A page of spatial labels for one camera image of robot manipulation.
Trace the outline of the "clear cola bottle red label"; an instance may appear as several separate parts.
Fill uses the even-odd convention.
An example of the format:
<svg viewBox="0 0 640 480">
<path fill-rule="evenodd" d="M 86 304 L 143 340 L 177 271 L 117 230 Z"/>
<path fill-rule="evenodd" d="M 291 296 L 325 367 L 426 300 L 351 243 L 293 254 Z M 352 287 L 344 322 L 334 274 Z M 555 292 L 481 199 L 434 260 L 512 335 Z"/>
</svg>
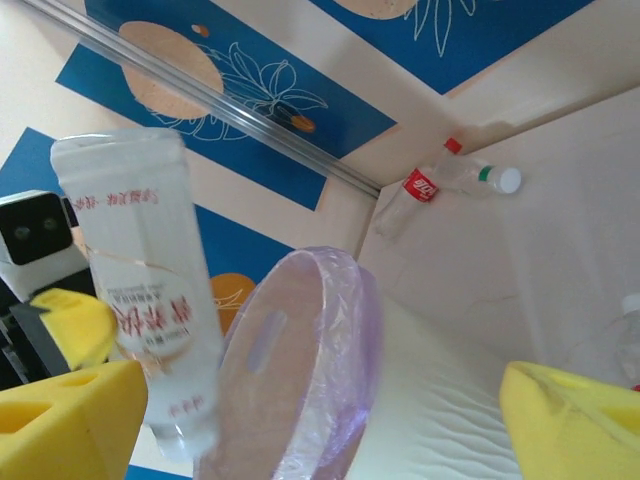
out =
<svg viewBox="0 0 640 480">
<path fill-rule="evenodd" d="M 439 161 L 458 154 L 462 145 L 454 138 L 445 141 L 441 150 L 423 166 L 416 167 L 401 182 L 391 200 L 374 216 L 374 231 L 387 240 L 394 239 L 420 208 L 431 202 L 440 189 L 433 179 Z"/>
</svg>

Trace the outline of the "purple plastic bin liner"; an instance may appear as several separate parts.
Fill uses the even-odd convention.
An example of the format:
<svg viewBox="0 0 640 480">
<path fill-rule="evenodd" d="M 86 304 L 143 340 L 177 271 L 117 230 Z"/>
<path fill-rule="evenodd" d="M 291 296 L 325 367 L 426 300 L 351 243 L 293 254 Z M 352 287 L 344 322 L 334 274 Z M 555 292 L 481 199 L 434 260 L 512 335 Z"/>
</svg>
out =
<svg viewBox="0 0 640 480">
<path fill-rule="evenodd" d="M 219 442 L 194 480 L 345 480 L 380 378 L 376 280 L 348 253 L 283 257 L 225 338 Z"/>
</svg>

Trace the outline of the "aluminium frame post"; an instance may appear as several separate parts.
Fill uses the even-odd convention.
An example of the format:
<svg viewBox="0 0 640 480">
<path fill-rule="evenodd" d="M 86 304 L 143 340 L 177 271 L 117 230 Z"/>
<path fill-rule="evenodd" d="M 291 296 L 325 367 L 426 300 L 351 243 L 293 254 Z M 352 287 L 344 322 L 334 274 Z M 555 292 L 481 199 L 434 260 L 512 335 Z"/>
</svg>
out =
<svg viewBox="0 0 640 480">
<path fill-rule="evenodd" d="M 285 127 L 238 101 L 219 93 L 178 67 L 132 44 L 110 28 L 79 13 L 61 0 L 13 0 L 22 9 L 74 34 L 80 42 L 104 57 L 122 61 L 170 88 L 185 100 L 204 108 L 271 149 L 326 177 L 334 176 L 377 199 L 381 186 L 340 162 L 323 149 L 296 136 Z"/>
</svg>

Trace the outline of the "white plastic bin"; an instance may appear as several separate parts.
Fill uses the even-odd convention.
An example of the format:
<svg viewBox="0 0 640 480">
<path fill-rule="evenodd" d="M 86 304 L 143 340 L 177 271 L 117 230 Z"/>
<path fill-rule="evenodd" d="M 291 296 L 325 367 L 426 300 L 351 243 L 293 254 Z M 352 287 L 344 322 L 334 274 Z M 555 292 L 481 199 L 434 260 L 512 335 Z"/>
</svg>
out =
<svg viewBox="0 0 640 480">
<path fill-rule="evenodd" d="M 377 289 L 380 378 L 345 480 L 522 480 L 498 401 L 504 362 Z"/>
</svg>

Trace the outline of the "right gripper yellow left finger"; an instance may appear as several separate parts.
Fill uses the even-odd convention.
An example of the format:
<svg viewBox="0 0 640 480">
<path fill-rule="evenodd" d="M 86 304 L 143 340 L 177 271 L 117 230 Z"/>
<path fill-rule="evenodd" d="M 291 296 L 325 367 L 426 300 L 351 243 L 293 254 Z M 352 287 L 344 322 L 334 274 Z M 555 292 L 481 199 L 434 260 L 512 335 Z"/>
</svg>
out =
<svg viewBox="0 0 640 480">
<path fill-rule="evenodd" d="M 139 363 L 0 392 L 0 480 L 124 480 L 147 406 Z"/>
</svg>

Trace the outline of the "clear bottle white red-text label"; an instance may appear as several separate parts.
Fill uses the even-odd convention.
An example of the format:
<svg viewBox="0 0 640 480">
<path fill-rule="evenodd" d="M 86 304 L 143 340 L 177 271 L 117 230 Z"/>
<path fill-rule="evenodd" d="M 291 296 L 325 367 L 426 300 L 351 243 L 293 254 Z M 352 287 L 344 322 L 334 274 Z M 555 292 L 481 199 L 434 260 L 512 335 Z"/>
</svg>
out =
<svg viewBox="0 0 640 480">
<path fill-rule="evenodd" d="M 72 202 L 119 352 L 145 373 L 144 416 L 162 454 L 194 460 L 218 441 L 223 350 L 185 147 L 170 129 L 57 140 L 50 161 Z"/>
</svg>

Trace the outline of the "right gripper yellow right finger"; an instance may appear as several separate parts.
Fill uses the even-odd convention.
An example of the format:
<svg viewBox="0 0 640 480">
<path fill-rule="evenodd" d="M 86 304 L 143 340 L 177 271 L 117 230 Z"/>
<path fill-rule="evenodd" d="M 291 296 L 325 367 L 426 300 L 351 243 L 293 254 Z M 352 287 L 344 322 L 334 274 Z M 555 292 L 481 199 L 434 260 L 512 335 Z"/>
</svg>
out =
<svg viewBox="0 0 640 480">
<path fill-rule="evenodd" d="M 640 392 L 514 361 L 499 404 L 523 480 L 640 480 Z"/>
</svg>

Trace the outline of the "clear bottle white cap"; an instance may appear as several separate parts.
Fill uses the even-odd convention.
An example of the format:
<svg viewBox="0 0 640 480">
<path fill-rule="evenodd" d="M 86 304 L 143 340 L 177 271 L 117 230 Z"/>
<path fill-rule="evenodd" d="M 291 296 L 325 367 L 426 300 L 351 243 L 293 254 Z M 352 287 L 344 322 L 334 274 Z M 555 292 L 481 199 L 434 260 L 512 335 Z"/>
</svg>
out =
<svg viewBox="0 0 640 480">
<path fill-rule="evenodd" d="M 478 198 L 514 194 L 522 183 L 519 169 L 496 166 L 475 156 L 443 158 L 435 164 L 432 175 L 440 188 Z"/>
</svg>

